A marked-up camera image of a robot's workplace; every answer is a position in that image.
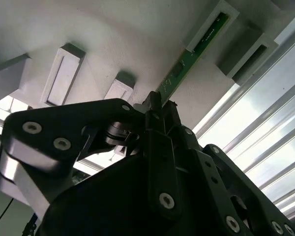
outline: bolt head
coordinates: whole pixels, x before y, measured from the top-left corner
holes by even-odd
[[[54,140],[54,147],[61,151],[66,151],[71,148],[71,143],[65,138],[56,138]]]
[[[169,195],[168,193],[161,193],[159,195],[159,202],[166,209],[173,209],[175,206],[175,202],[172,196]]]
[[[42,127],[39,123],[28,121],[22,125],[22,128],[25,132],[29,134],[38,134],[41,132]]]
[[[126,105],[122,105],[122,108],[126,111],[130,111],[130,107],[126,106]]]

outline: screw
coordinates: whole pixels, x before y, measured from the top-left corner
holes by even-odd
[[[130,111],[130,108],[126,105],[123,105],[122,108],[125,109],[126,111]]]
[[[219,150],[217,147],[213,147],[213,151],[214,151],[215,153],[220,153],[220,150]]]
[[[54,146],[61,151],[66,151],[71,148],[71,143],[65,138],[57,138],[54,140]]]
[[[285,226],[285,228],[287,229],[287,231],[292,235],[292,236],[295,236],[295,232],[292,230],[292,228],[290,227],[290,226],[288,226],[288,225],[284,225]]]
[[[238,222],[231,216],[226,216],[226,224],[228,227],[230,227],[231,230],[233,230],[235,233],[238,233],[240,231],[240,227]]]
[[[283,230],[278,223],[276,223],[275,221],[272,221],[272,226],[278,234],[283,235]]]
[[[166,209],[173,209],[175,206],[175,202],[172,196],[169,195],[168,193],[161,193],[159,195],[159,202]]]
[[[190,135],[192,135],[192,131],[191,131],[190,129],[188,129],[188,128],[185,128],[185,131],[186,131],[186,133],[187,133],[187,134],[190,134]]]
[[[42,130],[42,127],[39,123],[32,122],[32,121],[25,122],[22,125],[22,128],[25,132],[27,132],[29,134],[38,134]]]

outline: cable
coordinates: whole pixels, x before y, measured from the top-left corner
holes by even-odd
[[[29,222],[26,224],[22,236],[34,236],[34,232],[36,229],[36,221],[37,221],[37,215],[34,213],[34,215],[31,217]]]
[[[9,208],[9,206],[11,205],[12,201],[13,201],[13,198],[11,199],[11,201],[9,202],[9,204],[6,206],[5,210],[2,212],[2,214],[1,214],[1,216],[0,216],[0,220],[1,220],[1,218],[3,217],[3,215],[5,214],[5,212],[8,210],[8,208]]]

